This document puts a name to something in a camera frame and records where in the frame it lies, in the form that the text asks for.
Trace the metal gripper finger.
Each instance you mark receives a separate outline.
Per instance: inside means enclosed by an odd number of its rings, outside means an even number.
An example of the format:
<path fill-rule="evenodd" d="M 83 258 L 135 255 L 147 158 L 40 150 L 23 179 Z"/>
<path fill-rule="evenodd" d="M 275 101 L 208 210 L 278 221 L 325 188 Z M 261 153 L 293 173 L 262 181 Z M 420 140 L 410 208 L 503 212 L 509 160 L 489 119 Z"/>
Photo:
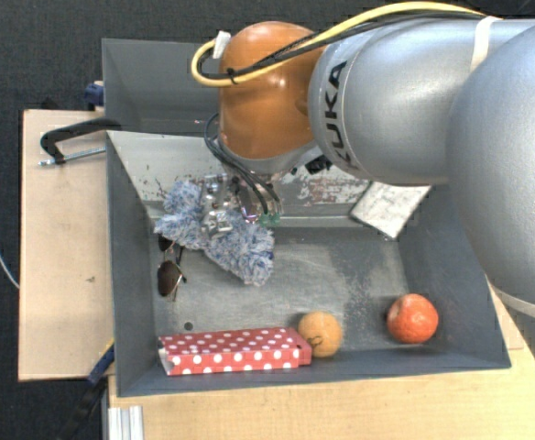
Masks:
<path fill-rule="evenodd" d="M 204 210 L 219 210 L 224 208 L 227 197 L 226 174 L 212 174 L 204 177 L 202 187 L 202 208 Z"/>
<path fill-rule="evenodd" d="M 202 219 L 202 231 L 209 239 L 218 239 L 232 231 L 232 223 L 226 211 L 211 211 Z"/>

